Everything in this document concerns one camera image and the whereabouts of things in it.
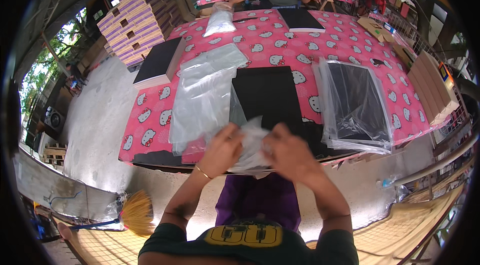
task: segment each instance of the stacked cardboard boxes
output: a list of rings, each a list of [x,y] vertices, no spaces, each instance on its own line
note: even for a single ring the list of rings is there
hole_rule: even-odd
[[[108,42],[105,43],[105,45],[103,47],[105,48],[106,52],[108,53],[108,55],[110,57],[113,57],[115,55],[115,52],[113,52],[113,49]]]
[[[430,125],[441,124],[459,107],[453,89],[443,81],[438,62],[429,53],[422,51],[413,63],[408,78],[413,84]]]
[[[120,0],[97,25],[111,50],[129,66],[143,61],[181,23],[175,0]]]

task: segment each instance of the tree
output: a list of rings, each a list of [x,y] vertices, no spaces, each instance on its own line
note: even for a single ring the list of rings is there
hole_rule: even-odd
[[[85,30],[86,22],[87,9],[84,8],[50,40],[50,45],[58,57],[68,58],[68,53],[72,48],[83,49],[84,47],[76,44],[81,37],[86,37],[92,43],[92,39]],[[45,80],[47,78],[55,80],[61,72],[57,60],[45,46],[23,78],[20,91],[22,114],[30,116],[32,103],[39,92],[43,90]]]

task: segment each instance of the gold bangle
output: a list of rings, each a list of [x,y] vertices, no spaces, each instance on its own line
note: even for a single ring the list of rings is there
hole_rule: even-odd
[[[198,169],[201,173],[203,173],[203,175],[204,175],[205,177],[207,177],[207,178],[209,178],[210,180],[212,180],[212,178],[209,177],[203,170],[201,170],[200,167],[198,167],[198,166],[195,165],[195,168]]]

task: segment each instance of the plastic bag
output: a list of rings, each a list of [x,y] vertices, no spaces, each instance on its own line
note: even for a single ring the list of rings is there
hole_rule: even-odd
[[[233,24],[233,8],[227,2],[216,2],[212,7],[212,15],[208,19],[204,37],[215,33],[230,33],[236,31]]]
[[[393,131],[382,83],[368,67],[316,58],[312,62],[329,148],[390,154]]]
[[[269,133],[262,129],[262,117],[252,118],[241,127],[242,133],[245,135],[241,142],[243,146],[242,154],[228,171],[233,173],[252,174],[252,170],[261,170],[269,167],[267,160],[263,156],[262,139]]]
[[[204,138],[208,143],[229,123],[232,78],[247,61],[237,46],[229,43],[180,65],[168,138],[175,156],[182,155],[189,142]]]

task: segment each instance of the flattened cardboard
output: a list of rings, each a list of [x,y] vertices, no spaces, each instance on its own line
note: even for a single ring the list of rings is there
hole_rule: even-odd
[[[380,42],[394,42],[392,34],[384,27],[378,24],[375,20],[367,17],[360,17],[357,22],[367,30],[372,36],[374,36]]]

